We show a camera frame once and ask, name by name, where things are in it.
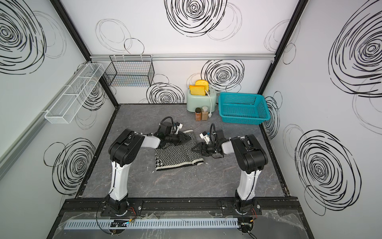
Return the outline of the black white knitted scarf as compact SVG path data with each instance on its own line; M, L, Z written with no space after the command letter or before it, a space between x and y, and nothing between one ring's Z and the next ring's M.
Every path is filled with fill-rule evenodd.
M198 144L194 131L189 129L183 133L191 139L178 145L166 143L162 148L155 149L156 171L204 164L202 154L192 151Z

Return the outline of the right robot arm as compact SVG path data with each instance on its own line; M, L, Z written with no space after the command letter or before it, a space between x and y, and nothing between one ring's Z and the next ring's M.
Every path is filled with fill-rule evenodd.
M262 170L268 164L268 157L256 137L248 134L226 138L222 130L216 130L214 123L210 126L210 132L202 136L207 136L210 141L199 142L192 152L213 158L234 154L241 170L234 197L235 210L241 215L250 211L258 213L259 210L254 210L257 206L255 189Z

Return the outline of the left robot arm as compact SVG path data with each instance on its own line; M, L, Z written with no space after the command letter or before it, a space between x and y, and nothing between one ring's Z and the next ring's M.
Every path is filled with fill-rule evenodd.
M186 133L179 132L181 124L174 123L172 117L165 117L155 133L141 133L126 128L108 149L112 165L112 179L106 206L116 214L124 216L129 211L128 174L132 162L140 148L163 148L166 144L179 145L191 140Z

